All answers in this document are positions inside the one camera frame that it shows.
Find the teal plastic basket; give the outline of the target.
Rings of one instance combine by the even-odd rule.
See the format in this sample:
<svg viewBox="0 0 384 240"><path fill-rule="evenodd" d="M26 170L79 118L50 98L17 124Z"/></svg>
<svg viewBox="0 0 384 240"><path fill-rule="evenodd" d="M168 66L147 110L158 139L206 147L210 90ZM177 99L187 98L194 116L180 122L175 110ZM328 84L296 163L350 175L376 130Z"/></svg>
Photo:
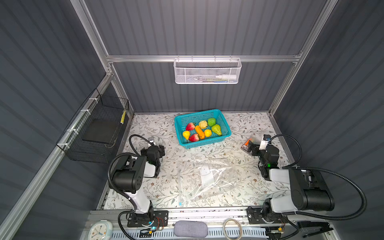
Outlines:
<svg viewBox="0 0 384 240"><path fill-rule="evenodd" d="M175 128L179 144L186 149L218 143L232 135L218 109L175 117Z"/></svg>

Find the orange carrot toy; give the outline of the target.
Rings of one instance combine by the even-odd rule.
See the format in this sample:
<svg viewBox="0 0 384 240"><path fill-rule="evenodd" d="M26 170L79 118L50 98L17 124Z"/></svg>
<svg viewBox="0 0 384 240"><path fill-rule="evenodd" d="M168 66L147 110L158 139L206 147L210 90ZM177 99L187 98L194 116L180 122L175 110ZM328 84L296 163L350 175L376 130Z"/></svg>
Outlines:
<svg viewBox="0 0 384 240"><path fill-rule="evenodd" d="M203 130L201 129L200 126L196 126L195 127L195 131L198 134L198 137L199 137L200 140L204 140L205 139L206 136L205 136L205 134L204 134L204 132L203 132Z"/></svg>

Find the clear zip top bag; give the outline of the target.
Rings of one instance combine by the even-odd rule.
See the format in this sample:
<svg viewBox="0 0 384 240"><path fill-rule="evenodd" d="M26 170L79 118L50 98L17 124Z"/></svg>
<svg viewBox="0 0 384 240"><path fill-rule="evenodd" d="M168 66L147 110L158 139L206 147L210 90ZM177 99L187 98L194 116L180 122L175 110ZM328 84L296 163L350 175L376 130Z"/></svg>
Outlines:
<svg viewBox="0 0 384 240"><path fill-rule="evenodd" d="M192 159L178 162L179 206L219 196L234 189L241 172L227 158Z"/></svg>

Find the yellow lemon toy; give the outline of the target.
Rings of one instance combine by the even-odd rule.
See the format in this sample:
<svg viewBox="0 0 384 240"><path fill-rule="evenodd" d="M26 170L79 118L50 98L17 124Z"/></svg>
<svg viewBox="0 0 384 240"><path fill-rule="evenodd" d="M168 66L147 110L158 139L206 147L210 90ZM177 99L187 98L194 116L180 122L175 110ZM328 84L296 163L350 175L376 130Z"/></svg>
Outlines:
<svg viewBox="0 0 384 240"><path fill-rule="evenodd" d="M212 131L210 129L204 130L204 135L206 138L209 138L212 136Z"/></svg>

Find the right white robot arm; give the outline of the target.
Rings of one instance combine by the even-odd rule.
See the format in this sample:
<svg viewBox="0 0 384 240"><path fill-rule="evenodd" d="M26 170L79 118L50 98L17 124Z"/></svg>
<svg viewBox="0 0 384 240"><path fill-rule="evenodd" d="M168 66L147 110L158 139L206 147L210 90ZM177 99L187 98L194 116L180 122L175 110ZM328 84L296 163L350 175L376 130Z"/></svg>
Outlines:
<svg viewBox="0 0 384 240"><path fill-rule="evenodd" d="M283 213L297 211L332 211L335 200L319 171L299 170L287 166L278 167L280 150L272 145L274 137L264 135L261 141L249 139L244 147L252 156L259 158L258 169L262 177L269 182L289 184L291 193L281 199L267 198L260 210L266 223L273 223Z"/></svg>

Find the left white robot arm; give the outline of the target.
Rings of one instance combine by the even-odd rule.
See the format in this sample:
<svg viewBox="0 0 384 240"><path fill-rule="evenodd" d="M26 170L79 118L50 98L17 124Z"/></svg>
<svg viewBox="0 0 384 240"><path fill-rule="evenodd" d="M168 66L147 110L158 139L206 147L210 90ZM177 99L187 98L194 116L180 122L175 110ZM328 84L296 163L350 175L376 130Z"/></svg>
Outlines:
<svg viewBox="0 0 384 240"><path fill-rule="evenodd" d="M159 175L161 159L164 156L165 147L153 145L142 149L139 155L121 153L109 164L107 171L109 187L133 206L129 227L149 226L154 222L153 204L141 187L145 178L156 178Z"/></svg>

